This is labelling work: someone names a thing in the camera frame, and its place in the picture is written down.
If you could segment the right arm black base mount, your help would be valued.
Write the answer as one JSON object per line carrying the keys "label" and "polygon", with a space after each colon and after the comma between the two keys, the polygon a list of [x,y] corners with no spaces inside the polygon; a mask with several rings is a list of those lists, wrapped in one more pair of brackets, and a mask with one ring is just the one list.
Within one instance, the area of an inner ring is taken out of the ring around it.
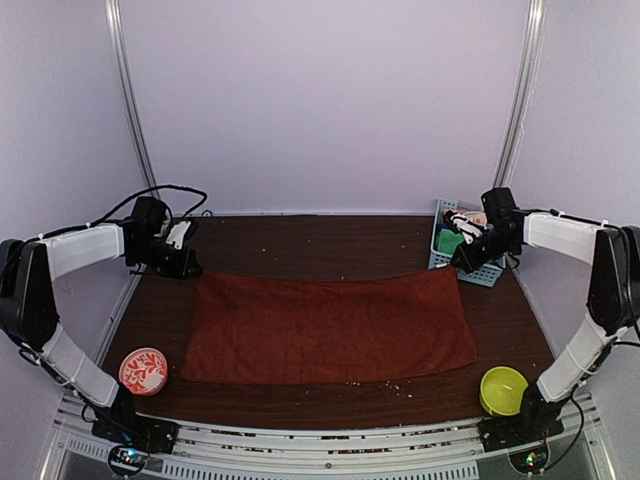
{"label": "right arm black base mount", "polygon": [[564,405],[564,402],[525,399],[521,411],[514,416],[481,420],[477,429],[484,451],[509,449],[563,433],[564,426],[559,416]]}

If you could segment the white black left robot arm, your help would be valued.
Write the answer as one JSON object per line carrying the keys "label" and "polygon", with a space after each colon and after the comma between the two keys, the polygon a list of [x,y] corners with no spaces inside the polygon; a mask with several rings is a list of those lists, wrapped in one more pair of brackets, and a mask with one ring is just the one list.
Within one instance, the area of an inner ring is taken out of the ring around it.
{"label": "white black left robot arm", "polygon": [[130,266],[193,285],[182,368],[192,383],[299,386],[367,383],[450,372],[477,347],[453,268],[369,281],[318,282],[204,269],[189,242],[190,216],[141,197],[123,220],[103,218],[2,244],[1,325],[52,374],[95,407],[123,444],[144,433],[121,398],[140,379],[114,378],[64,334],[53,290],[61,277],[124,258]]}

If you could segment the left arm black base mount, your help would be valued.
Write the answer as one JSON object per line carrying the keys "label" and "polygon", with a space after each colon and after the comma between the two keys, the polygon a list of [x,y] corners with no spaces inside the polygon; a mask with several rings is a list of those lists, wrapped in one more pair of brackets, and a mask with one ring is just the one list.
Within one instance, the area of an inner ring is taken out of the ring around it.
{"label": "left arm black base mount", "polygon": [[138,414],[132,395],[117,397],[110,407],[89,406],[96,417],[91,427],[95,437],[151,454],[173,452],[179,425]]}

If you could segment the green microfibre towel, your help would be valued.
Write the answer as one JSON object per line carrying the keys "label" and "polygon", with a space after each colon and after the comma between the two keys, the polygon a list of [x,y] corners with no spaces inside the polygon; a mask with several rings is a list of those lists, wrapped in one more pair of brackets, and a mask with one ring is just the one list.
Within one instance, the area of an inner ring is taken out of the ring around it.
{"label": "green microfibre towel", "polygon": [[457,246],[464,243],[464,236],[449,229],[442,229],[436,238],[435,250],[442,254],[452,255]]}

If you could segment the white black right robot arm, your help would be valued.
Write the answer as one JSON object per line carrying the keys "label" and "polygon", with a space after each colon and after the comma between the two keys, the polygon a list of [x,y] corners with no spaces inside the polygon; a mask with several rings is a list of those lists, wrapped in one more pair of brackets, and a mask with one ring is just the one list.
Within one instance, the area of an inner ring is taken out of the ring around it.
{"label": "white black right robot arm", "polygon": [[512,430],[535,440],[613,344],[639,321],[639,228],[583,219],[557,210],[522,209],[507,187],[481,196],[488,226],[456,248],[451,263],[471,273],[523,246],[552,251],[590,267],[584,319],[553,364],[523,394]]}

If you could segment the dark red towel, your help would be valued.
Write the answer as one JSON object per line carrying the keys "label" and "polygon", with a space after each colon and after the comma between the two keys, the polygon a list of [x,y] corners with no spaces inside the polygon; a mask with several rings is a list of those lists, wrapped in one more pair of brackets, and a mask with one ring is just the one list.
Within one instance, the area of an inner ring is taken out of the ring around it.
{"label": "dark red towel", "polygon": [[451,268],[353,282],[207,272],[194,286],[182,376],[233,385],[366,383],[476,359]]}

